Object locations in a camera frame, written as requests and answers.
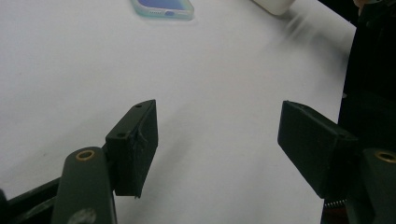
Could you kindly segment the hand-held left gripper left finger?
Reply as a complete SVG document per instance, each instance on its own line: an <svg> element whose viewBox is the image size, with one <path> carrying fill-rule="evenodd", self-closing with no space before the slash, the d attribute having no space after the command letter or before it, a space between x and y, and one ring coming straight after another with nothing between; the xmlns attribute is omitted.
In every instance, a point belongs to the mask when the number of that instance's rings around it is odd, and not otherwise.
<svg viewBox="0 0 396 224"><path fill-rule="evenodd" d="M141 197L158 146L156 101L134 105L106 136L107 155L114 163L118 196Z"/></svg>

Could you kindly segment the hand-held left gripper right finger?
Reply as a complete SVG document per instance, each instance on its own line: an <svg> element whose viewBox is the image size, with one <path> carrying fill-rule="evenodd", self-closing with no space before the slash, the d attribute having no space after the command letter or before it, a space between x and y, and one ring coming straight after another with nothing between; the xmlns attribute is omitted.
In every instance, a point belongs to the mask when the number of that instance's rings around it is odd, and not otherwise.
<svg viewBox="0 0 396 224"><path fill-rule="evenodd" d="M277 142L319 198L346 197L355 135L307 105L285 101Z"/></svg>

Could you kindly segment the iridescent translucent phone case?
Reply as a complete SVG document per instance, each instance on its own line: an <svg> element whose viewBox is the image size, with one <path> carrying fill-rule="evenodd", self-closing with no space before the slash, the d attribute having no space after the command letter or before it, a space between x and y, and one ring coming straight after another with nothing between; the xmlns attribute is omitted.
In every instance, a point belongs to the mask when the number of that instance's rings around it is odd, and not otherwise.
<svg viewBox="0 0 396 224"><path fill-rule="evenodd" d="M147 17L191 20L194 7L190 0L131 0L134 10Z"/></svg>

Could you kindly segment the long white plastic holder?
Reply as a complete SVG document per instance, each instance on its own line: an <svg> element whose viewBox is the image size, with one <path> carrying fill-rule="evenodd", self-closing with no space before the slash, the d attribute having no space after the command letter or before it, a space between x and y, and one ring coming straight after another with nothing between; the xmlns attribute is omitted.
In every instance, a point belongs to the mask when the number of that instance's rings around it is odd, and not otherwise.
<svg viewBox="0 0 396 224"><path fill-rule="evenodd" d="M252 0L273 15L284 14L295 0Z"/></svg>

